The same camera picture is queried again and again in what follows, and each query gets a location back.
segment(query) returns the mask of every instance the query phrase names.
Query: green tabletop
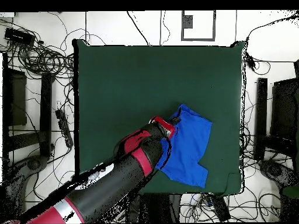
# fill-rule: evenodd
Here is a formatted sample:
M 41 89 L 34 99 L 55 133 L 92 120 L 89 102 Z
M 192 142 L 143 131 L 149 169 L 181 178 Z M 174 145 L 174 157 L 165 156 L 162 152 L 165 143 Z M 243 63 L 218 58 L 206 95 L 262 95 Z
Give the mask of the green tabletop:
M 199 161 L 208 170 L 206 187 L 171 181 L 159 171 L 142 193 L 239 193 L 244 43 L 233 48 L 88 46 L 78 40 L 77 45 L 81 171 L 111 157 L 115 144 L 151 117 L 167 119 L 183 103 L 213 122 Z

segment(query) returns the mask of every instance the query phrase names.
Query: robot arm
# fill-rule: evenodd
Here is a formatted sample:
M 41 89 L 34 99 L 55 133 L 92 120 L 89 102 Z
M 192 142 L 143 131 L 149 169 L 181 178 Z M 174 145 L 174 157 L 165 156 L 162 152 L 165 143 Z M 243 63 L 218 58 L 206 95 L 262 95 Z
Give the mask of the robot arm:
M 159 117 L 152 118 L 149 124 L 116 145 L 107 175 L 101 177 L 99 172 L 90 175 L 87 182 L 28 224 L 92 223 L 101 219 L 148 177 L 162 156 L 161 139 L 171 138 L 174 132 L 173 125 Z

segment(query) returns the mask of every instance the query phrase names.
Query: blue towel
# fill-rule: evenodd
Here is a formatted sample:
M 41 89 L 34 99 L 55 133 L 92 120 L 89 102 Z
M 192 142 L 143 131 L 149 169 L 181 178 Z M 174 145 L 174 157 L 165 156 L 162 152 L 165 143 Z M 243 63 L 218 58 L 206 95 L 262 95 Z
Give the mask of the blue towel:
M 169 146 L 164 138 L 161 141 L 163 154 L 156 168 L 164 172 L 173 181 L 204 188 L 208 170 L 199 165 L 198 161 L 203 157 L 206 150 L 212 123 L 184 104 L 179 109 L 181 121 L 175 125 L 175 134 L 170 139 L 170 157 L 162 167 L 167 158 Z

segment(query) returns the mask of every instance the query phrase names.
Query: white surface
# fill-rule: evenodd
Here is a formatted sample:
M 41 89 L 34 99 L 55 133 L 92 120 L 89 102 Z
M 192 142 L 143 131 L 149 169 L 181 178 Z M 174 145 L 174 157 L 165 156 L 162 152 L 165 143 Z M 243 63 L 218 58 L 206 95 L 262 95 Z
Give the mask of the white surface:
M 15 13 L 14 12 L 0 12 L 0 17 L 5 17 L 5 18 L 15 17 Z

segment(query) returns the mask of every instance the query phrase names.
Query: red joint cover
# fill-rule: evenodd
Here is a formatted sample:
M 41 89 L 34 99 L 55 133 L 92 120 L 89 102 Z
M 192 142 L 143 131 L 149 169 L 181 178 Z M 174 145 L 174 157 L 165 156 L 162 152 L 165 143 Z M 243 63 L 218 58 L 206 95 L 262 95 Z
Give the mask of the red joint cover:
M 72 203 L 72 201 L 69 200 L 68 197 L 65 197 L 64 199 L 67 201 L 67 203 L 68 203 L 68 204 L 72 207 L 72 209 L 75 211 L 75 213 L 77 214 L 77 216 L 78 216 L 78 218 L 80 219 L 81 223 L 84 223 L 84 219 L 83 219 L 81 213 L 78 211 L 78 209 L 76 208 L 76 206 Z
M 167 123 L 163 118 L 161 117 L 154 117 L 152 118 L 153 122 L 158 122 L 161 126 L 163 126 L 167 130 L 167 137 L 171 139 L 171 137 L 175 133 L 175 127 L 169 123 Z
M 52 206 L 27 224 L 65 224 L 59 212 Z
M 148 131 L 141 131 L 138 135 L 131 136 L 130 138 L 128 138 L 126 140 L 126 142 L 124 143 L 125 153 L 129 153 L 129 152 L 133 151 L 134 149 L 136 149 L 138 147 L 139 143 L 143 139 L 150 137 L 150 136 L 151 136 L 151 134 Z M 152 166 L 151 166 L 150 161 L 148 160 L 147 156 L 143 152 L 143 150 L 141 148 L 138 148 L 137 150 L 132 152 L 131 155 L 137 160 L 137 162 L 139 163 L 139 165 L 141 166 L 141 168 L 143 170 L 144 176 L 147 177 L 149 175 L 149 173 L 152 171 Z

